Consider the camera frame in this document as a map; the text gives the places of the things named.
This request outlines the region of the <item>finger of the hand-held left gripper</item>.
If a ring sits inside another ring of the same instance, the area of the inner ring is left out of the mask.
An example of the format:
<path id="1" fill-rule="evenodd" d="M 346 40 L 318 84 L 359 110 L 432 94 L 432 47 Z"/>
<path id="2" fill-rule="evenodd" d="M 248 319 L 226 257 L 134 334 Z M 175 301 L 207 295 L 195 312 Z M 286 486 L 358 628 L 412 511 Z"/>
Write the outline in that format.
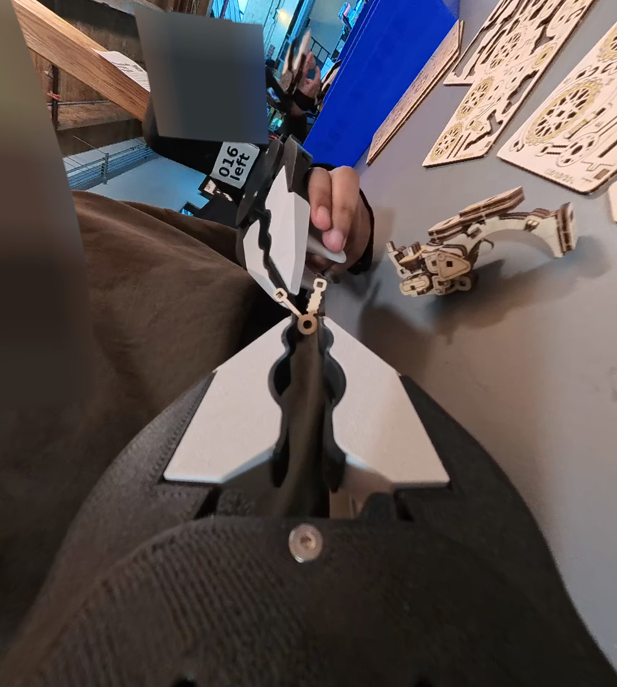
<path id="1" fill-rule="evenodd" d="M 271 222 L 257 219 L 243 238 L 246 270 L 262 290 L 274 297 L 279 289 L 288 296 L 288 253 L 279 235 L 271 234 Z"/>
<path id="2" fill-rule="evenodd" d="M 281 167 L 265 200 L 269 212 L 269 259 L 287 292 L 296 295 L 305 266 L 310 204 L 288 189 L 287 168 Z"/>

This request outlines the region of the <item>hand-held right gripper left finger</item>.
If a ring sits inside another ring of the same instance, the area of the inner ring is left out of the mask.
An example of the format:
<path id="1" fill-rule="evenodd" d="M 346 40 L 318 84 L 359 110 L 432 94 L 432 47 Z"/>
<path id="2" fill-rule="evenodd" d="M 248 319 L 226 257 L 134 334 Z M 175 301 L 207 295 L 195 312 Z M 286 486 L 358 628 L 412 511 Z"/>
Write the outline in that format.
<path id="1" fill-rule="evenodd" d="M 165 480 L 231 484 L 260 474 L 282 484 L 289 465 L 287 389 L 295 322 L 285 318 L 214 370 Z"/>

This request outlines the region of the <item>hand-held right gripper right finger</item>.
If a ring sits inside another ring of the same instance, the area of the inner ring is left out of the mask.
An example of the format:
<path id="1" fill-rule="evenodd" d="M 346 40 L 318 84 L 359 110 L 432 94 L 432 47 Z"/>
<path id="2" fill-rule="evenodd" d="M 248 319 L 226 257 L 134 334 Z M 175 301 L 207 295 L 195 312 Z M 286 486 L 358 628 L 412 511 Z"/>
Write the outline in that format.
<path id="1" fill-rule="evenodd" d="M 327 394 L 323 475 L 333 493 L 449 484 L 399 373 L 333 320 L 317 331 Z"/>

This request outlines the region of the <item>small wooden linkage part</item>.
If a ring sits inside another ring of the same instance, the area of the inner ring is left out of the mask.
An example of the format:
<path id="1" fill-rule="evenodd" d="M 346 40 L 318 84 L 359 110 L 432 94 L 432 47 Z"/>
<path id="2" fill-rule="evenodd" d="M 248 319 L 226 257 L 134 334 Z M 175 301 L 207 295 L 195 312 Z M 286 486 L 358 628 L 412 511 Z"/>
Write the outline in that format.
<path id="1" fill-rule="evenodd" d="M 287 308 L 297 318 L 297 330 L 309 336 L 315 333 L 318 329 L 319 310 L 321 308 L 323 294 L 328 287 L 328 281 L 324 278 L 315 278 L 313 281 L 313 291 L 308 298 L 307 310 L 301 313 L 288 297 L 287 292 L 283 288 L 277 288 L 273 292 L 273 299 Z"/>

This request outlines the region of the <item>assembled wooden model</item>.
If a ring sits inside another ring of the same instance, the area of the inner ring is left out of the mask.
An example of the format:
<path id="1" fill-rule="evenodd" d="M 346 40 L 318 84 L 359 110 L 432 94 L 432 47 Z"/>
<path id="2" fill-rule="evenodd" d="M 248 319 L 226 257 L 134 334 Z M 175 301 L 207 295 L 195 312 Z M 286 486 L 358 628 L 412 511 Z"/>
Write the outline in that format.
<path id="1" fill-rule="evenodd" d="M 503 232 L 529 234 L 544 242 L 554 258 L 572 252 L 578 242 L 571 203 L 557 210 L 516 211 L 525 200 L 522 187 L 474 203 L 429 229 L 426 243 L 407 247 L 387 243 L 387 255 L 400 278 L 400 292 L 408 297 L 448 296 L 472 290 L 475 265 L 492 237 Z"/>

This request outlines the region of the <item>person's left hand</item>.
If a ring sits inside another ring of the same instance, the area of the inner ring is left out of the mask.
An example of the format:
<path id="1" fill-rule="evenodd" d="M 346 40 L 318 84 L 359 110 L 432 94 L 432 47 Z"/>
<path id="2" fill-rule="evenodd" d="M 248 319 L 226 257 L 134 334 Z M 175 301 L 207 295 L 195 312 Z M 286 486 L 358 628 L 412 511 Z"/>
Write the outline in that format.
<path id="1" fill-rule="evenodd" d="M 321 232 L 327 250 L 345 253 L 345 262 L 337 264 L 342 271 L 363 257 L 371 236 L 360 182 L 355 169 L 347 166 L 332 170 L 315 166 L 308 177 L 311 222 Z"/>

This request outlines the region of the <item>person's olive brown clothing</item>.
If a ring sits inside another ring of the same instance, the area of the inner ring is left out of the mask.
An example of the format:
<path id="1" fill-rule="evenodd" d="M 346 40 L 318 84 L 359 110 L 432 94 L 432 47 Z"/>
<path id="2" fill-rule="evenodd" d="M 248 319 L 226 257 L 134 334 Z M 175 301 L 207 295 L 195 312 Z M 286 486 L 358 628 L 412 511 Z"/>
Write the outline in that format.
<path id="1" fill-rule="evenodd" d="M 96 382 L 81 405 L 0 412 L 0 651 L 110 463 L 182 393 L 281 319 L 240 266 L 232 228 L 72 195 Z"/>

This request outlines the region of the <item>blue plastic box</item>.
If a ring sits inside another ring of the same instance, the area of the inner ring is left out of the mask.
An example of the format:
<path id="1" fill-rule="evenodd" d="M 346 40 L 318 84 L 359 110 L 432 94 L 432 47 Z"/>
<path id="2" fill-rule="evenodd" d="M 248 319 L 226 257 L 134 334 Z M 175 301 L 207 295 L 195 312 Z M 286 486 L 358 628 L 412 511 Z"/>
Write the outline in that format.
<path id="1" fill-rule="evenodd" d="M 314 163 L 356 165 L 458 16 L 458 1 L 367 3 L 304 143 Z"/>

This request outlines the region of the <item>wooden puzzle sheet small gears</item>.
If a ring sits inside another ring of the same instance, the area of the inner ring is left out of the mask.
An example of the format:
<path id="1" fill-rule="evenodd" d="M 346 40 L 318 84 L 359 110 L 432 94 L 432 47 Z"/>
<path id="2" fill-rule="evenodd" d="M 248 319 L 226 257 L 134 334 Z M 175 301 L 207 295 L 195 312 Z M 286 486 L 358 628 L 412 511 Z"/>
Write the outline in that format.
<path id="1" fill-rule="evenodd" d="M 478 60 L 469 91 L 423 162 L 443 166 L 485 157 L 558 53 L 562 39 L 527 29 L 508 34 Z"/>

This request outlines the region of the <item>white paper label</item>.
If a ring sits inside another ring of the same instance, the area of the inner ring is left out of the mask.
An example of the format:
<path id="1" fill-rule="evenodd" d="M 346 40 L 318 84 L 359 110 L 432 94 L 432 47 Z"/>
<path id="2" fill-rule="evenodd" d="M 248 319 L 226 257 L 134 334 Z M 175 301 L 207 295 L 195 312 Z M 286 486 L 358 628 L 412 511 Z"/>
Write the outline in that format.
<path id="1" fill-rule="evenodd" d="M 121 73 L 137 83 L 146 92 L 150 92 L 150 82 L 146 70 L 138 63 L 117 51 L 98 50 L 95 52 L 113 64 Z"/>

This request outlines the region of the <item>stack of wooden puzzle sheets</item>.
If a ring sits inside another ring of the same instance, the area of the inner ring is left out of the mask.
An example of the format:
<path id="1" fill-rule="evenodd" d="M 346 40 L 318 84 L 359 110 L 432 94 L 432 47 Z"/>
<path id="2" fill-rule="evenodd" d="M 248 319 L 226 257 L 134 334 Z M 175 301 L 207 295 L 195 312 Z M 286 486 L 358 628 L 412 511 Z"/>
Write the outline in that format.
<path id="1" fill-rule="evenodd" d="M 374 162 L 407 119 L 458 60 L 464 28 L 465 21 L 459 19 L 378 127 L 373 134 L 366 165 L 370 166 Z"/>

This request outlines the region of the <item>wooden beam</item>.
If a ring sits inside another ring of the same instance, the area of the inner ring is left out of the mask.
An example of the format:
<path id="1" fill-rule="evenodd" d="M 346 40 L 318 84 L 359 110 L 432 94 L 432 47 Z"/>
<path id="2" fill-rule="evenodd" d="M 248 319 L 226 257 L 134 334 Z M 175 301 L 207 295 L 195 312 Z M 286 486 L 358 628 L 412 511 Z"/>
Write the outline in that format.
<path id="1" fill-rule="evenodd" d="M 12 1 L 27 47 L 143 121 L 148 90 L 104 56 L 94 40 L 39 1 Z"/>

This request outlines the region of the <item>wooden puzzle sheet large gears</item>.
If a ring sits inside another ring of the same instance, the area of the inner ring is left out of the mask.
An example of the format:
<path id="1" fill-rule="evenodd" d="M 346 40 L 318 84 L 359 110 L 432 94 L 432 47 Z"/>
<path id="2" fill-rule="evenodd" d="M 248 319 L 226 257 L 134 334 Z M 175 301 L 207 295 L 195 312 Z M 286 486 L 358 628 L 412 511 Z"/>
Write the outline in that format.
<path id="1" fill-rule="evenodd" d="M 617 174 L 617 21 L 498 156 L 580 194 Z"/>

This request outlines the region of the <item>emptied wooden puzzle sheet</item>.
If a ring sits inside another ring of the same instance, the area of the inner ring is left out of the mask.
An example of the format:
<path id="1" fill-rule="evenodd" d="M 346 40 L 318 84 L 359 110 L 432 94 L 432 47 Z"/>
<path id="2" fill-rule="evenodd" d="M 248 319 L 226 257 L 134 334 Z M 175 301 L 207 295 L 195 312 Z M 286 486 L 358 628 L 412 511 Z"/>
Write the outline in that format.
<path id="1" fill-rule="evenodd" d="M 546 69 L 594 1 L 500 1 L 452 68 L 445 85 L 471 86 L 523 63 Z"/>

